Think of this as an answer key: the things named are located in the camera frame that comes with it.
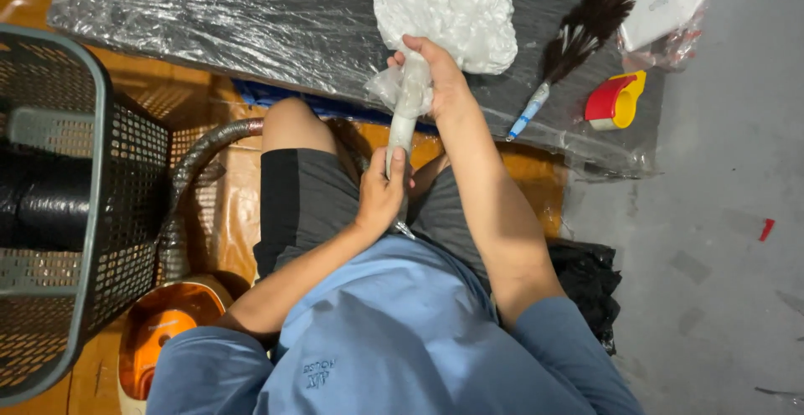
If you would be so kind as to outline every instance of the leg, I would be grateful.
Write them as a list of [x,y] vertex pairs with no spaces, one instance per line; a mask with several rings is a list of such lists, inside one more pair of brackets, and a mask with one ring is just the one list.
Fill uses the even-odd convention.
[[420,235],[427,242],[446,250],[471,269],[490,294],[489,276],[472,241],[472,235],[469,234],[455,175],[446,155],[428,162],[417,171],[414,178],[414,191],[420,189],[423,193],[415,199],[413,193],[411,195],[414,201],[408,213],[408,225],[417,236]]
[[260,278],[312,250],[357,214],[357,172],[327,125],[289,98],[265,115],[260,177]]

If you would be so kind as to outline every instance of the shirt sleeve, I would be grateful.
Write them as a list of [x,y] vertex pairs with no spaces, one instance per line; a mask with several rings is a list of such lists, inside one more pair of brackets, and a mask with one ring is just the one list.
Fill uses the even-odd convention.
[[255,338],[221,327],[187,330],[159,354],[147,415],[252,413],[272,370]]
[[528,307],[511,335],[546,369],[567,379],[598,414],[643,414],[606,350],[567,297],[548,297]]

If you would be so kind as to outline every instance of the printed logo on shirt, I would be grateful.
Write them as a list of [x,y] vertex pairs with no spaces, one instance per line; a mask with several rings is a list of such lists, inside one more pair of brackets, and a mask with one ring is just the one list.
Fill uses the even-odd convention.
[[318,389],[326,384],[327,378],[330,376],[330,369],[334,367],[334,359],[304,365],[301,372],[307,377],[307,389]]

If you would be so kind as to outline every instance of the plastic basket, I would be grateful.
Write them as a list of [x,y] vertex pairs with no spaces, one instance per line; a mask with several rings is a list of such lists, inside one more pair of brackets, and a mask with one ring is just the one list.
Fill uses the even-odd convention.
[[155,283],[167,128],[84,47],[0,24],[0,139],[92,157],[83,253],[0,248],[0,406],[34,397]]

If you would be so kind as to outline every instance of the brown feathers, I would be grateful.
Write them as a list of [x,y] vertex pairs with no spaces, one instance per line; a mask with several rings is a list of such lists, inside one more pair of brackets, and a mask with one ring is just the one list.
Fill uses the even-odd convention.
[[582,0],[544,48],[542,78],[556,83],[594,54],[628,18],[636,0]]

